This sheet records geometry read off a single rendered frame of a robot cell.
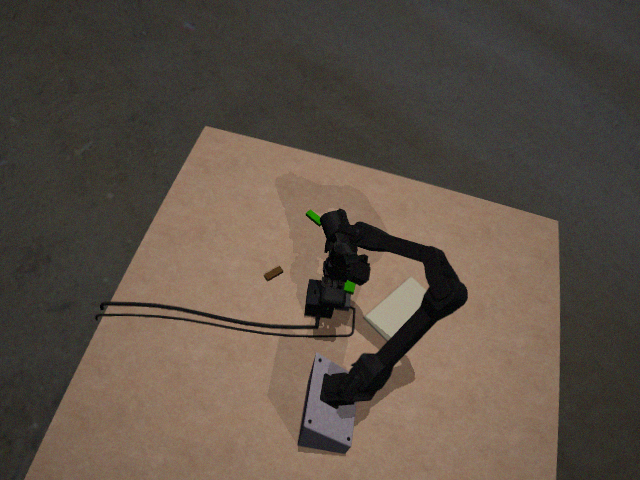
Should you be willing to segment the green rectangular block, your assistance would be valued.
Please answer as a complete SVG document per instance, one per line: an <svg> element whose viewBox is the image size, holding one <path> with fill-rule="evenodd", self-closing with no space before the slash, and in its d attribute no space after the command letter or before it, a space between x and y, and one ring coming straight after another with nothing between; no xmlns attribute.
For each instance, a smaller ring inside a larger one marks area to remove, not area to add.
<svg viewBox="0 0 640 480"><path fill-rule="evenodd" d="M306 216L310 218L318 226L321 226L320 217L316 213L314 213L311 209L308 212L306 212Z"/></svg>
<svg viewBox="0 0 640 480"><path fill-rule="evenodd" d="M346 291L346 293L348 294L354 294L354 290L355 290L355 283L350 282L349 280L347 280L347 282L345 283L345 288L344 290Z"/></svg>

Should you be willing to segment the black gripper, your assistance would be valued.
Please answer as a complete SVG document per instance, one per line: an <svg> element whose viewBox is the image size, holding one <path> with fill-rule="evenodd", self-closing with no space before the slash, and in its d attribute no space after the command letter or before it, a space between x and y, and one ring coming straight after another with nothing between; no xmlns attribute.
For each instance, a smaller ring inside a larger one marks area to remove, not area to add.
<svg viewBox="0 0 640 480"><path fill-rule="evenodd" d="M346 272L351 272L352 264L346 268L335 266L330 260L330 253L334 243L326 240L325 253L329 256L323 262L323 274L320 293L320 305L342 309L346 304L345 282L341 282Z"/></svg>

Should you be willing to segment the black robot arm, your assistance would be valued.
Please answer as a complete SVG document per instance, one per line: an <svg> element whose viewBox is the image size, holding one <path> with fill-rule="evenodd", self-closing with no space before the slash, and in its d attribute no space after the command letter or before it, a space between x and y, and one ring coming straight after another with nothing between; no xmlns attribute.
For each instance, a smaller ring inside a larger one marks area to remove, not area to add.
<svg viewBox="0 0 640 480"><path fill-rule="evenodd" d="M331 262L340 268L352 264L341 282L362 286L369 281L368 256L358 255L357 247L377 252L391 252L422 262L429 288L420 308L376 353L362 354L351 364L349 374L324 374L320 400L338 409L357 401L371 401L391 377L394 366L408 350L439 320L450 316L468 300L466 286L449 264L445 254L433 246L425 246L399 237L364 222L350 225L346 211L324 213L320 223L326 239L333 242Z"/></svg>

